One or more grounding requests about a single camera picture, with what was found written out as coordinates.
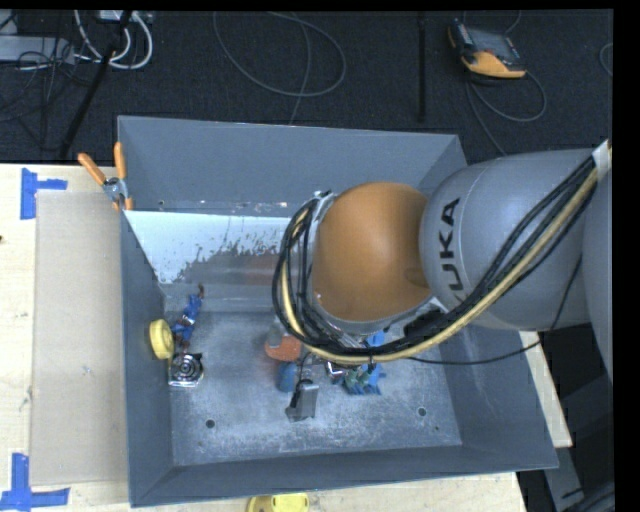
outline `black stand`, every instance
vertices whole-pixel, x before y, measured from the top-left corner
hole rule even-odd
[[[117,34],[113,34],[109,41],[109,46],[107,47],[107,51],[104,53],[102,60],[100,61],[100,69],[96,73],[96,76],[91,81],[91,85],[89,86],[89,90],[82,100],[82,104],[78,108],[78,112],[71,121],[71,125],[69,126],[69,130],[67,130],[67,134],[62,140],[62,147],[60,148],[59,159],[66,160],[67,153],[69,153],[69,149],[71,148],[71,144],[80,129],[80,125],[84,119],[84,116],[87,115],[87,111],[89,110],[89,106],[91,105],[91,101],[104,78],[107,69],[109,68],[109,61],[113,57],[113,54],[118,49],[118,45],[120,43],[119,36],[122,36],[124,33],[124,29],[127,28],[129,21],[131,20],[131,14],[133,10],[122,11],[122,17],[120,18],[120,23],[118,27]]]
[[[426,48],[425,48],[425,11],[418,11],[418,122],[427,119],[425,95]]]

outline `gray bin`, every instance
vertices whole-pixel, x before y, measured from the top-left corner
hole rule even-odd
[[[291,423],[291,396],[277,389],[278,363],[263,350],[277,247],[239,253],[231,244],[194,261],[176,251],[187,271],[170,279],[150,261],[150,241],[166,240],[171,252],[170,233],[194,215],[286,219],[317,190],[370,180],[428,195],[466,166],[456,136],[120,117],[118,138],[135,201],[121,215],[132,506],[557,467],[524,355],[386,363],[382,394],[365,396],[314,367],[316,417]],[[199,281],[207,296],[190,351],[203,354],[204,378],[171,388],[148,326],[178,315]],[[468,327],[422,356],[477,360],[520,347],[517,332]]]

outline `orange object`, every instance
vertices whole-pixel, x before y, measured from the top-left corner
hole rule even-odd
[[[302,343],[295,336],[285,334],[282,337],[282,342],[278,347],[271,347],[269,343],[264,344],[264,350],[267,355],[278,361],[291,362],[300,357],[302,351]]]
[[[78,162],[82,164],[82,167],[87,170],[98,185],[104,185],[104,182],[107,181],[107,177],[87,153],[79,153]]]
[[[120,178],[121,180],[125,179],[127,177],[127,166],[124,163],[122,142],[116,142],[113,146],[113,159],[116,164],[116,170],[118,171],[118,178]]]
[[[427,197],[402,183],[368,182],[340,194],[318,227],[313,292],[343,320],[408,311],[431,290],[418,247]]]

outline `wooden table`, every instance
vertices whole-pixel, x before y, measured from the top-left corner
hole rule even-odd
[[[0,164],[0,491],[9,488],[11,454],[30,454],[33,396],[34,314],[36,304],[36,228],[38,220],[20,219],[21,170],[27,167],[40,180],[60,178],[68,183],[66,191],[42,194],[99,192],[105,215],[113,214],[107,197],[80,166],[36,164]],[[113,168],[103,168],[115,176]],[[523,343],[535,341],[535,335],[523,333]],[[554,445],[571,445],[562,410],[546,360],[540,347],[527,352],[535,385],[547,418]],[[60,393],[65,382],[61,378]],[[55,443],[59,432],[52,432]],[[34,491],[70,487],[69,510],[129,510],[127,486],[123,481],[56,482],[36,486]],[[460,510],[501,512],[525,511],[514,473],[478,475],[426,480],[411,483],[358,487],[335,491],[310,492],[311,511],[385,510],[388,512]],[[247,499],[213,501],[202,504],[153,507],[162,511],[244,511]]]

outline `bin floor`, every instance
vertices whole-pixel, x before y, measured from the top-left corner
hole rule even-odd
[[[290,422],[292,393],[277,388],[280,363],[264,351],[272,319],[200,313],[189,352],[202,354],[204,377],[170,390],[177,466],[461,444],[443,368],[410,360],[382,364],[381,395],[350,395],[315,365],[316,416]],[[439,357],[437,348],[428,354]]]

